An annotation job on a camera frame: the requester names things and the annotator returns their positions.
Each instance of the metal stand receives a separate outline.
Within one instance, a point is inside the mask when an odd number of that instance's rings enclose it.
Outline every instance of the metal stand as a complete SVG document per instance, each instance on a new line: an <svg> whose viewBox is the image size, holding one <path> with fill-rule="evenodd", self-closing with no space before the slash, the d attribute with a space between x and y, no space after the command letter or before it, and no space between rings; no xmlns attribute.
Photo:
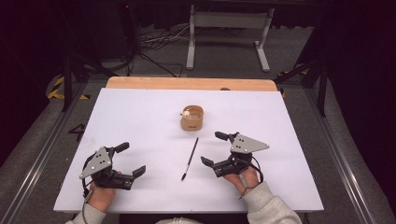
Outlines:
<svg viewBox="0 0 396 224"><path fill-rule="evenodd" d="M274 9L269 9L268 13L226 13L226 12L200 12L195 11L194 5L190 11L190 43L187 53L187 70L194 67L195 55L195 26L201 27L233 27L233 28L253 28L262 29L260 41L255 41L257 54L263 72L269 72L267 58L265 57L264 46L265 38L271 25Z"/></svg>
<svg viewBox="0 0 396 224"><path fill-rule="evenodd" d="M70 106L73 101L73 80L72 75L75 76L77 82L87 82L90 78L84 64L96 69L108 77L118 77L119 75L105 69L102 65L93 63L89 59L76 54L73 51L68 51L64 60L64 108L62 111Z"/></svg>
<svg viewBox="0 0 396 224"><path fill-rule="evenodd" d="M315 85L315 82L320 77L319 92L318 92L318 109L320 111L320 115L322 117L326 117L324 113L324 101L326 96L328 68L326 66L324 59L302 64L294 68L293 70L289 71L288 73L283 73L281 77L277 77L273 79L273 81L275 82L275 84L280 84L283 81L302 73L306 69L309 70L306 73L303 80L301 81L301 84L303 85L304 88L312 88Z"/></svg>

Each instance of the black cable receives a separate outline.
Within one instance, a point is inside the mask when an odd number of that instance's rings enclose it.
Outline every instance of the black cable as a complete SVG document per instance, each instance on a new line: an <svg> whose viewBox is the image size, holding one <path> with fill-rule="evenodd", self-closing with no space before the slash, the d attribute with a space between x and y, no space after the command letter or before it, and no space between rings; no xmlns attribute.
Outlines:
<svg viewBox="0 0 396 224"><path fill-rule="evenodd" d="M87 220L85 219L85 204L86 203L84 202L84 204L82 205L81 214L82 214L82 219L84 220L84 223L88 224Z"/></svg>
<svg viewBox="0 0 396 224"><path fill-rule="evenodd" d="M132 68L129 66L130 63L127 63L125 66L125 76L129 77L132 73L132 69L134 68L134 60L131 60Z"/></svg>
<svg viewBox="0 0 396 224"><path fill-rule="evenodd" d="M248 166L252 167L253 169L255 169L257 172L259 172L259 175L260 175L260 183L262 183L262 182L264 181L264 175L262 174L262 171L261 171L259 168L257 168L255 165L253 165L252 163L249 163L249 162L247 162L247 161L241 160L241 159L239 159L239 158L236 158L236 161L242 162L242 163L244 163L245 165L248 165Z"/></svg>
<svg viewBox="0 0 396 224"><path fill-rule="evenodd" d="M140 35L153 35L152 33L159 33L159 32L161 32L159 34L159 35L161 35L161 34L165 33L166 31L163 31L163 30L149 31L149 32L145 32L145 33L140 34Z"/></svg>
<svg viewBox="0 0 396 224"><path fill-rule="evenodd" d="M184 65L182 63L158 63L158 64L179 65L181 68L180 68L180 72L178 73L178 77L181 77L181 73L183 72L183 69L184 69Z"/></svg>
<svg viewBox="0 0 396 224"><path fill-rule="evenodd" d="M259 170L261 170L262 168L260 167L259 162L256 160L256 158L254 158L254 157L252 157L252 158L253 158L253 160L257 163L257 166L259 167Z"/></svg>
<svg viewBox="0 0 396 224"><path fill-rule="evenodd" d="M95 153L93 153L87 160L85 160L84 166L82 167L82 170L84 170L85 167L87 167L88 162L90 162L90 160L92 160L92 158L93 158L94 155L95 155ZM89 184L91 184L91 182L88 183L88 184L86 185L86 184L85 184L85 178L82 179L82 188L84 189L84 198L87 197L88 193L90 192L90 191L87 189L87 186L88 186Z"/></svg>
<svg viewBox="0 0 396 224"><path fill-rule="evenodd" d="M134 69L134 61L132 61L132 67L129 69L130 74L132 74L132 69Z"/></svg>
<svg viewBox="0 0 396 224"><path fill-rule="evenodd" d="M93 180L91 180L88 184L86 184L86 185L85 185L85 188L87 188L87 187L92 183L92 181L93 181Z"/></svg>
<svg viewBox="0 0 396 224"><path fill-rule="evenodd" d="M252 188L245 188L244 192L242 192L242 194L241 194L241 197L239 197L239 200L241 200L241 199L244 197L244 195L245 195L245 193L247 192L248 189L254 189L254 188L256 188L256 187L257 187L257 186L252 187Z"/></svg>
<svg viewBox="0 0 396 224"><path fill-rule="evenodd" d="M64 15L64 11L62 10L61 6L59 6L59 2L57 1L56 7L59 9L59 12L61 12L62 18L64 19L64 24L66 26L66 29L68 30L69 34L73 37L74 39L74 44L78 47L78 50L81 51L82 47L79 44L76 36L74 35L74 32L72 31L72 28L70 27L70 24L67 22L66 16Z"/></svg>
<svg viewBox="0 0 396 224"><path fill-rule="evenodd" d="M184 35L189 31L187 29L188 27L178 30L169 32L167 35L163 35L163 32L161 32L159 35L152 37L150 39L144 39L141 41L141 44L146 44L144 47L145 49L162 49L163 47L167 46L168 44L175 43L179 41Z"/></svg>
<svg viewBox="0 0 396 224"><path fill-rule="evenodd" d="M118 64L118 65L116 65L116 66L114 66L114 67L106 67L105 69L106 69L106 70L109 70L109 71L112 71L112 72L117 71L117 70L120 70L121 68L123 68L123 67L125 67L127 64L129 64L133 59L134 59L133 56L127 57L127 60L126 60L124 63ZM100 73L101 73L101 72L97 71L96 69L87 68L87 67L85 67L85 69L86 69L88 72L90 72L91 74L100 74Z"/></svg>
<svg viewBox="0 0 396 224"><path fill-rule="evenodd" d="M151 63L156 64L157 66L161 67L163 70L165 70L166 72L168 72L169 74L171 74L173 77L177 77L173 72L169 71L168 69L166 69L165 67L163 67L162 65L160 65L159 63L154 62L152 59L150 59L149 56L147 56L146 54L142 53L142 52L137 52L137 55L139 55L142 59L149 61Z"/></svg>

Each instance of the floor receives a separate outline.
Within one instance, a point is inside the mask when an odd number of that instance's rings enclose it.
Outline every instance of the floor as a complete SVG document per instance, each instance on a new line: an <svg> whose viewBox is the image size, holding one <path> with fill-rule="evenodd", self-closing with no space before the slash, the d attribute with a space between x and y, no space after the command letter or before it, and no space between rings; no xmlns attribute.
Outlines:
<svg viewBox="0 0 396 224"><path fill-rule="evenodd" d="M181 24L174 29L186 26ZM149 30L153 35L161 33ZM142 52L181 78L273 79L279 72L292 69L311 32L312 28L271 29L264 45L271 67L269 73L261 70L253 48L254 40L260 36L257 30L201 30L196 36L195 64L191 71L182 69L188 49L185 37L157 46L161 48L143 48ZM149 43L142 46L155 47ZM104 66L117 63L120 62L107 60ZM131 76L172 76L158 64L137 55L129 68ZM116 73L125 76L127 70ZM54 76L49 90L58 78ZM315 106L318 85L303 89L299 85L301 78L293 77L278 87L285 91L285 105L324 205L324 211L309 214L310 223L396 223L387 198L350 137L331 83L328 83L326 117L323 118ZM88 83L74 83L75 96L84 94L89 99L74 101L64 113L61 112L64 101L50 99L47 108L0 168L1 223L65 223L72 218L71 214L52 210L78 147L78 133L70 131L80 124L87 125L99 90L106 81L103 75L91 75ZM108 215L104 223L119 220L119 216L113 214ZM144 223L140 219L134 222Z"/></svg>

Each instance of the cable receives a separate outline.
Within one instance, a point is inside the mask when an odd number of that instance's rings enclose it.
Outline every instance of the cable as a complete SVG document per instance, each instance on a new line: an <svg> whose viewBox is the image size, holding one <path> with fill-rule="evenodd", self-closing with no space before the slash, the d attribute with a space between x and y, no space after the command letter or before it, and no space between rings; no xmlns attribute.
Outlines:
<svg viewBox="0 0 396 224"><path fill-rule="evenodd" d="M87 220L85 219L85 204L86 203L84 202L84 204L82 205L81 214L82 214L82 219L84 220L84 223L88 224Z"/></svg>
<svg viewBox="0 0 396 224"><path fill-rule="evenodd" d="M74 32L72 31L72 28L70 27L70 24L67 22L66 16L64 15L64 11L62 10L61 6L59 6L59 2L57 1L56 7L59 9L61 12L62 18L64 19L64 24L66 26L66 29L69 31L69 34L73 37L74 39L74 44L78 47L78 49L81 51L81 45L79 44L76 36L74 35Z"/></svg>
<svg viewBox="0 0 396 224"><path fill-rule="evenodd" d="M113 67L105 67L105 69L106 69L106 70L109 70L109 71L112 71L112 72L117 71L117 70L120 70L121 68L123 68L123 67L125 67L127 64L129 64L133 59L134 59L133 56L127 57L127 60L126 60L125 62L123 62L123 63L121 63L121 64L118 64L118 65L116 65L116 66L113 66ZM100 74L99 71L97 71L97 70L95 70L95 69L93 69L93 68L85 67L85 69L86 69L88 72L90 72L91 74Z"/></svg>
<svg viewBox="0 0 396 224"><path fill-rule="evenodd" d="M149 39L144 38L144 40L142 40L140 42L140 44L145 44L146 45L146 46L144 46L145 49L161 49L170 43L177 42L180 39L189 40L188 38L184 37L184 35L187 33L187 29L189 27L190 27L189 25L186 26L185 28L178 31L175 35L173 35L171 32L169 32L168 35L161 36L163 34L163 32L161 32L158 37L152 37Z"/></svg>
<svg viewBox="0 0 396 224"><path fill-rule="evenodd" d="M166 72L168 72L169 74L171 74L173 77L177 77L173 72L169 71L167 68L163 67L160 63L156 63L154 62L152 59L150 59L149 56L147 56L146 54L142 53L142 52L137 52L137 55L139 55L142 59L149 61L151 63L156 64L157 66L161 67L163 70L165 70Z"/></svg>
<svg viewBox="0 0 396 224"><path fill-rule="evenodd" d="M244 189L244 191L242 192L241 197L239 198L239 200L241 200L242 197L244 197L244 195L245 195L245 193L247 192L248 189L254 189L254 188L256 188L257 186L259 186L259 185L256 185L256 186L254 186L254 187L249 187L248 184L247 184L247 182L245 181L244 176L242 175L242 172L243 172L243 171L241 171L241 172L239 173L239 179L241 179L242 185L244 186L245 189Z"/></svg>
<svg viewBox="0 0 396 224"><path fill-rule="evenodd" d="M93 158L94 155L95 155L95 153L93 153L89 158L87 158L87 160L85 160L84 166L82 167L82 170L84 170L85 167L87 167L88 162L89 162L90 160L92 160L92 158ZM88 186L92 181L91 181L90 183L88 183L88 184L85 184L85 178L83 178L83 179L81 180L81 182L82 182L82 188L84 189L84 198L86 198L86 197L89 195L89 193L90 193L90 191L87 189L87 186Z"/></svg>
<svg viewBox="0 0 396 224"><path fill-rule="evenodd" d="M87 188L87 187L92 183L92 181L93 181L93 180L91 180L88 184L86 184L86 185L85 185L85 188Z"/></svg>
<svg viewBox="0 0 396 224"><path fill-rule="evenodd" d="M259 162L256 160L256 158L254 158L254 157L251 157L251 158L253 158L253 160L257 163L257 166L259 167L259 170L261 170L262 168L260 167L260 164L259 164Z"/></svg>
<svg viewBox="0 0 396 224"><path fill-rule="evenodd" d="M127 77L129 77L129 76L131 75L131 71L132 71L133 68L134 68L134 61L132 61L132 68L129 67L129 64L128 64L128 63L126 64L126 67L125 67L125 75L126 75Z"/></svg>
<svg viewBox="0 0 396 224"><path fill-rule="evenodd" d="M253 169L255 169L257 172L259 172L259 175L260 175L260 183L262 183L262 181L264 181L264 175L262 174L261 169L257 168L257 167L256 167L255 165L253 165L252 163L249 163L249 162L247 162L247 161L241 160L241 159L239 159L239 158L236 158L236 161L242 162L242 163L244 163L245 165L248 165L248 166L252 167Z"/></svg>
<svg viewBox="0 0 396 224"><path fill-rule="evenodd" d="M178 77L181 77L181 73L183 72L184 69L184 65L182 63L158 63L158 64L179 65L181 68L180 68L180 72L178 73Z"/></svg>

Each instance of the white table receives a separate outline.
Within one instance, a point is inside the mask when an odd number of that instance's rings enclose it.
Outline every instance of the white table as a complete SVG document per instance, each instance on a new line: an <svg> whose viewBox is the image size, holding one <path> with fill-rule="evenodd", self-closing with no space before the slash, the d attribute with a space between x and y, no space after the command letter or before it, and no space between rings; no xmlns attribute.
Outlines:
<svg viewBox="0 0 396 224"><path fill-rule="evenodd" d="M204 109L202 130L189 133L180 128L179 113L186 105ZM101 146L129 142L130 148L115 154L113 169L129 174L146 165L147 171L131 190L118 191L109 213L246 212L233 186L201 163L201 156L218 162L230 155L230 142L216 138L216 131L240 132L269 144L270 149L253 156L272 192L295 211L323 210L279 92L125 89L101 90L54 210L80 211L78 175L84 161ZM196 137L200 140L182 182Z"/></svg>

